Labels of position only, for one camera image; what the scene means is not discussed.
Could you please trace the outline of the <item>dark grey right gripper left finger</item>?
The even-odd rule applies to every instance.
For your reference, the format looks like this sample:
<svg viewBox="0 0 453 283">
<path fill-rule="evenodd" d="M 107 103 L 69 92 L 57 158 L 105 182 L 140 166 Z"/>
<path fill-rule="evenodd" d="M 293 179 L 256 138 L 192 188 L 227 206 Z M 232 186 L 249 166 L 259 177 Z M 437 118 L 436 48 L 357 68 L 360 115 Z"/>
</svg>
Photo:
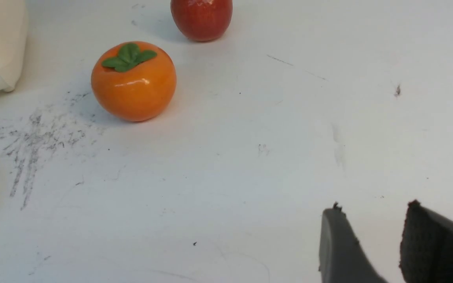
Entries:
<svg viewBox="0 0 453 283">
<path fill-rule="evenodd" d="M 323 283 L 385 283 L 338 203 L 322 212 L 319 272 Z"/>
</svg>

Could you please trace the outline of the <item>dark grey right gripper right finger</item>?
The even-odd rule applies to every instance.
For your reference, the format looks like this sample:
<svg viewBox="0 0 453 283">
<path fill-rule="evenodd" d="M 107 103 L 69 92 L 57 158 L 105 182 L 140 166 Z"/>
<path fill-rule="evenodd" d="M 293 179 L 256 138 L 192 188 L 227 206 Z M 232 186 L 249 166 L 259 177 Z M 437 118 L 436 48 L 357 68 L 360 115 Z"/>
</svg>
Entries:
<svg viewBox="0 0 453 283">
<path fill-rule="evenodd" d="M 453 221 L 409 202 L 399 267 L 407 283 L 453 283 Z"/>
</svg>

